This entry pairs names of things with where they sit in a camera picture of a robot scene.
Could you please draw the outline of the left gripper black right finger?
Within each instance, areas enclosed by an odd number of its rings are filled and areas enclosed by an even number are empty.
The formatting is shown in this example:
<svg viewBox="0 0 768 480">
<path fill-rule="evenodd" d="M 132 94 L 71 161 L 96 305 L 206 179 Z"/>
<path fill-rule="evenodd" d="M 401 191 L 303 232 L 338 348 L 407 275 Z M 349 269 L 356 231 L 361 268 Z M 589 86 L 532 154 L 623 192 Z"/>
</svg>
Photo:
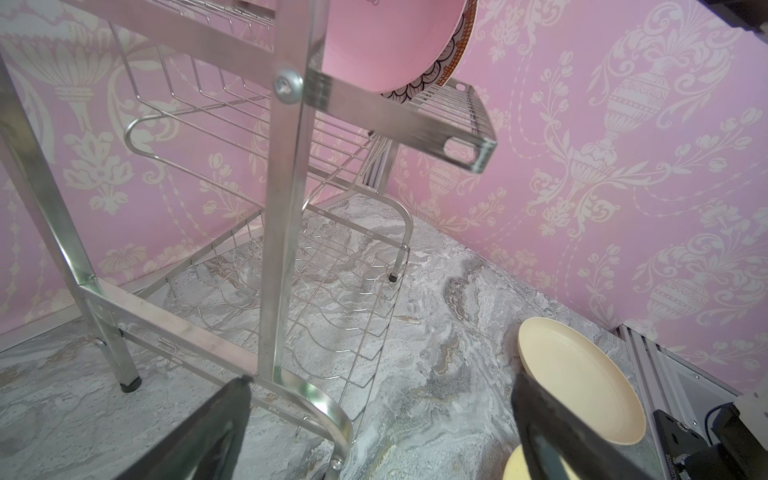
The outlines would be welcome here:
<svg viewBox="0 0 768 480">
<path fill-rule="evenodd" d="M 534 378 L 516 376 L 510 398 L 532 479 L 566 479 L 564 459 L 580 479 L 647 479 Z"/>
</svg>

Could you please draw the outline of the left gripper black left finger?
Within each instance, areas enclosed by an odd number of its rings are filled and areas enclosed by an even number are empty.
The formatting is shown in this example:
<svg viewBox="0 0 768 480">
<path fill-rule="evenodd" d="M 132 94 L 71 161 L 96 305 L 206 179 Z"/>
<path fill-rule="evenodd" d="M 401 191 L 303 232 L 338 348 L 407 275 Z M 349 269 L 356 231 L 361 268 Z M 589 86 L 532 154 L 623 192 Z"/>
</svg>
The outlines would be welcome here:
<svg viewBox="0 0 768 480">
<path fill-rule="evenodd" d="M 250 418 L 252 378 L 224 385 L 120 479 L 230 479 Z"/>
</svg>

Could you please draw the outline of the silver metal dish rack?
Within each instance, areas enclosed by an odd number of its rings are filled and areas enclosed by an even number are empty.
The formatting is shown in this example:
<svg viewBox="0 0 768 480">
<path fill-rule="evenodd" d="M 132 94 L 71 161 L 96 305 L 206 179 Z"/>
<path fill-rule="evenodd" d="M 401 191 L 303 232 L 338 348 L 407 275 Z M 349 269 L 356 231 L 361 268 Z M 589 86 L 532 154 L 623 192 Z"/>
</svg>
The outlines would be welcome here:
<svg viewBox="0 0 768 480">
<path fill-rule="evenodd" d="M 133 280 L 191 255 L 214 231 L 254 217 L 266 190 L 269 101 L 226 72 L 185 66 L 124 28 L 59 1 L 5 1 L 1 51 L 48 163 L 96 221 L 97 272 Z M 198 195 L 190 175 L 134 161 L 154 144 L 210 150 L 213 117 L 194 99 L 253 121 L 211 152 Z"/>
</svg>

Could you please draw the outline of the white floral plate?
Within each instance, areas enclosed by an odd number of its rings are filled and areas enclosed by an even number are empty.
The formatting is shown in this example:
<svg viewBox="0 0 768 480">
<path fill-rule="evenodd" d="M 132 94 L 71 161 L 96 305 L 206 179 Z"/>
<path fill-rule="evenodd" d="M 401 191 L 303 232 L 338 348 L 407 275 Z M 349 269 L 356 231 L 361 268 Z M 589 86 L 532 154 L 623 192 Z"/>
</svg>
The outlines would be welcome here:
<svg viewBox="0 0 768 480">
<path fill-rule="evenodd" d="M 433 65 L 417 79 L 396 90 L 381 93 L 381 96 L 398 103 L 408 103 L 428 87 L 445 85 L 457 69 L 468 47 L 477 9 L 477 0 L 467 0 L 454 33 Z"/>
</svg>

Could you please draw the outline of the pink plate with bear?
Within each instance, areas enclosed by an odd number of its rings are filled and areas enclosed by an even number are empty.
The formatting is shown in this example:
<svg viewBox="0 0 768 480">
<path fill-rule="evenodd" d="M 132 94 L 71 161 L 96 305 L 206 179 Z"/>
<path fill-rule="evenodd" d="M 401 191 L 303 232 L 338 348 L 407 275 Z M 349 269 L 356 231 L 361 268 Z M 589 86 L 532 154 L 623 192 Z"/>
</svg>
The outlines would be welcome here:
<svg viewBox="0 0 768 480">
<path fill-rule="evenodd" d="M 463 0 L 332 0 L 321 71 L 374 93 L 416 80 L 462 20 Z"/>
</svg>

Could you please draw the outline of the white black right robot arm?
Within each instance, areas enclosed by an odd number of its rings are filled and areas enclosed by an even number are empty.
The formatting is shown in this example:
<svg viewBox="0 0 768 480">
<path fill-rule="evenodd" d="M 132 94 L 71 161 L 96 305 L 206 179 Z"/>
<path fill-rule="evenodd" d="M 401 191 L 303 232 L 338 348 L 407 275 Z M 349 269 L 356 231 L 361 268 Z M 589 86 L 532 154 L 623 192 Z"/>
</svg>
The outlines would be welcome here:
<svg viewBox="0 0 768 480">
<path fill-rule="evenodd" d="M 767 450 L 733 403 L 719 409 L 712 432 L 717 442 L 684 461 L 691 479 L 767 479 Z"/>
</svg>

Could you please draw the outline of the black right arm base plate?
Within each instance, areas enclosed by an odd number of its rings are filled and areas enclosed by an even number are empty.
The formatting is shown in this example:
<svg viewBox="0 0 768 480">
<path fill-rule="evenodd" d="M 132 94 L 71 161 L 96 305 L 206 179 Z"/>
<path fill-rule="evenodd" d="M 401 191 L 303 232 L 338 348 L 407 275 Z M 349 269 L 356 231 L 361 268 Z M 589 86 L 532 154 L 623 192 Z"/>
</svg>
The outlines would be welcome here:
<svg viewBox="0 0 768 480">
<path fill-rule="evenodd" d="M 706 450 L 709 447 L 707 441 L 663 410 L 653 412 L 653 421 L 661 446 L 662 465 L 670 478 L 692 479 L 685 461 L 691 455 Z"/>
</svg>

